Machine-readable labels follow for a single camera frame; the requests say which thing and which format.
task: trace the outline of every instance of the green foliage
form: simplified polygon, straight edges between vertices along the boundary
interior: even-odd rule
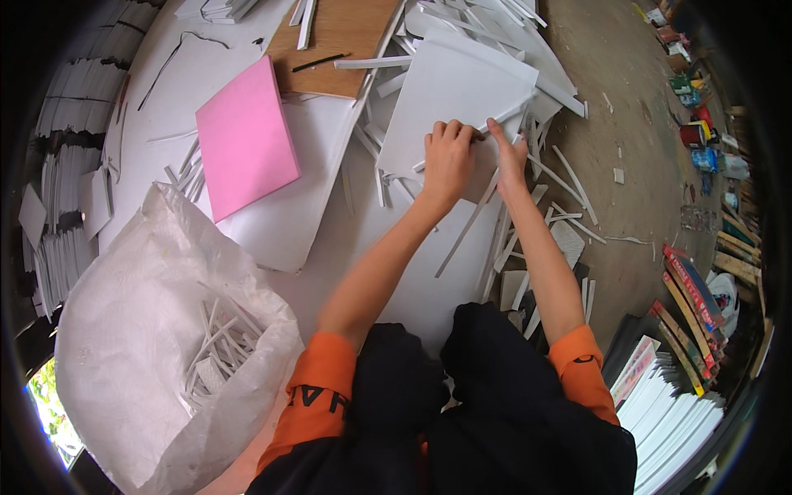
[[[31,377],[26,388],[36,403],[44,433],[63,460],[63,465],[68,468],[82,449],[82,442],[58,398],[54,358]]]

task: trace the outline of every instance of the hand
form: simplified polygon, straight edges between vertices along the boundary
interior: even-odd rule
[[[503,133],[503,129],[495,119],[487,119],[489,133],[497,141],[498,167],[501,178],[497,182],[498,194],[504,200],[522,191],[527,191],[525,184],[525,161],[528,158],[528,143],[525,136],[516,144],[511,144]]]
[[[424,138],[426,158],[424,190],[419,198],[432,204],[445,216],[454,207],[470,181],[475,160],[470,145],[474,129],[458,120],[435,122]]]

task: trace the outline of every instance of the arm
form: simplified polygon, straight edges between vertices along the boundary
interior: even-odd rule
[[[436,122],[425,137],[424,189],[393,228],[338,284],[318,316],[317,332],[339,333],[359,350],[429,231],[454,207],[473,172],[473,128]]]
[[[500,151],[498,162],[501,178],[497,191],[506,203],[523,247],[536,306],[542,315],[542,327],[547,343],[552,346],[561,337],[585,324],[581,292],[575,275],[550,235],[550,229],[531,200],[525,184],[525,160],[528,155],[525,140],[513,146],[495,120],[487,120],[487,126]]]
[[[410,258],[467,187],[473,171],[472,135],[473,128],[457,120],[448,125],[437,122],[432,134],[426,135],[424,189],[402,219],[347,273],[322,309],[317,332],[297,359],[286,386],[289,402],[259,459],[257,476],[268,466],[278,471],[299,463],[301,455],[321,448],[317,441],[343,431],[357,353]],[[292,454],[297,446],[298,452]]]
[[[542,315],[548,360],[570,400],[589,408],[599,419],[619,425],[613,398],[602,380],[602,352],[585,324],[580,289],[542,214],[525,184],[525,140],[512,145],[495,120],[487,121],[498,143],[501,194],[525,255],[536,306]]]

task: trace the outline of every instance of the woven plastic bag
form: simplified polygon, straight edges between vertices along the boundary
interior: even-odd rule
[[[74,286],[55,342],[58,395],[88,452],[127,495],[241,493],[252,481],[303,350],[294,313],[263,275],[173,186],[155,183]],[[180,394],[204,339],[200,304],[215,298],[199,282],[266,330],[190,417]]]

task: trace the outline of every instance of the pink foam board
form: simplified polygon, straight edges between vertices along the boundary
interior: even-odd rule
[[[300,178],[269,55],[198,109],[196,122],[215,223]]]

